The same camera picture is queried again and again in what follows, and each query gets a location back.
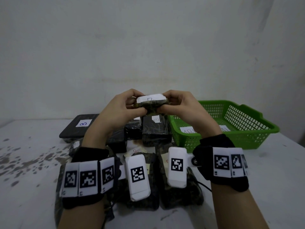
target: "person's right hand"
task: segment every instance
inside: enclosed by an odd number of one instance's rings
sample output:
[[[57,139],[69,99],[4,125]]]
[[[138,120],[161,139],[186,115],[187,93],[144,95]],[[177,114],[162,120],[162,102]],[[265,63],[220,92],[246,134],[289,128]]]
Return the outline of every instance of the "person's right hand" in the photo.
[[[158,108],[158,113],[180,117],[184,122],[193,126],[193,129],[200,133],[202,138],[222,134],[218,123],[201,106],[191,92],[169,90],[163,95],[171,103]]]

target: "qr code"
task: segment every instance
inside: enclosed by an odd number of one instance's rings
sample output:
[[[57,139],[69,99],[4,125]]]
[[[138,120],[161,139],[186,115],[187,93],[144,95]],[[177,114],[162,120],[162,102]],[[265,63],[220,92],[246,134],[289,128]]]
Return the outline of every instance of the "qr code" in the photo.
[[[172,160],[171,160],[171,170],[183,171],[183,159],[172,158]]]
[[[233,169],[242,168],[242,158],[240,154],[231,154],[231,160]]]
[[[114,179],[113,165],[102,169],[103,185]]]
[[[80,172],[80,188],[96,186],[96,170]]]
[[[143,166],[131,169],[132,182],[138,182],[145,179]]]
[[[76,177],[77,177],[77,171],[67,171],[65,176],[65,184],[64,187],[76,187]]]
[[[215,169],[230,170],[229,156],[214,155],[214,167]]]
[[[245,155],[243,155],[243,154],[242,154],[242,162],[243,162],[243,164],[244,164],[244,167],[247,169],[247,168],[248,168],[248,164],[247,164]]]

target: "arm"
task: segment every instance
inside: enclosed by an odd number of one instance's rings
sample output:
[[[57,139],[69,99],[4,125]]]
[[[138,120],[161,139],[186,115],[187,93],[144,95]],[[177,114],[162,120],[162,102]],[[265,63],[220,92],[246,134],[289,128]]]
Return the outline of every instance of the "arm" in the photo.
[[[134,89],[116,95],[88,128],[82,147],[105,149],[107,137],[112,131],[123,127],[131,119],[145,115],[145,108],[131,109],[136,97],[143,95]],[[104,203],[100,200],[91,205],[65,209],[58,229],[100,229],[104,218]]]
[[[193,126],[205,138],[205,144],[218,146],[214,136],[222,134],[218,123],[190,92],[170,90],[163,93],[172,105],[163,105],[158,112],[176,115]],[[230,186],[211,183],[215,215],[219,229],[269,228],[249,190],[237,192]]]

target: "basket rim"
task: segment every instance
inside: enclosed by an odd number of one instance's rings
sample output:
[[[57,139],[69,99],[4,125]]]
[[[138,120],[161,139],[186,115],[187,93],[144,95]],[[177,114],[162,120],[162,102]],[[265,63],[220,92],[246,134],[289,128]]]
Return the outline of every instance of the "basket rim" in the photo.
[[[270,128],[270,129],[259,129],[259,130],[238,130],[238,131],[229,131],[229,132],[223,132],[223,134],[228,134],[228,135],[235,135],[235,134],[257,134],[257,133],[277,133],[280,131],[280,128],[275,125],[274,123],[266,120],[264,117],[263,117],[263,114],[245,104],[237,104],[233,101],[230,101],[230,100],[198,100],[198,102],[200,102],[200,104],[203,104],[202,102],[204,103],[208,103],[210,102],[211,104],[216,104],[215,101],[218,101],[219,103],[221,102],[225,102],[225,103],[229,103],[229,104],[232,104],[232,105],[236,105],[236,106],[244,106],[246,108],[249,108],[250,110],[256,112],[258,115],[259,115],[259,120],[263,123],[267,123],[267,124],[270,124],[273,126],[273,128]],[[170,115],[169,118],[170,118],[170,124],[171,126],[173,127],[173,130],[175,131],[175,133],[181,135],[181,136],[185,136],[185,137],[201,137],[201,135],[199,133],[184,133],[184,132],[181,132],[181,130],[177,127],[176,123],[175,123],[175,119],[174,119],[174,115]]]

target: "hand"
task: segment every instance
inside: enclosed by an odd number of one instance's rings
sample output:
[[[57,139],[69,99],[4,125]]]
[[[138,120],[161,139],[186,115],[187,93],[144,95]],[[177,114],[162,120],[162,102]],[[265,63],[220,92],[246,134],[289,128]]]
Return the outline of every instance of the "hand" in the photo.
[[[180,117],[184,122],[193,126],[193,129],[200,133],[202,138],[222,134],[218,123],[191,92],[169,90],[163,95],[170,101],[170,105],[162,105],[157,112]]]
[[[116,95],[88,128],[82,146],[104,149],[107,137],[114,130],[123,127],[136,117],[146,115],[145,108],[132,109],[139,96],[144,94],[135,89]]]

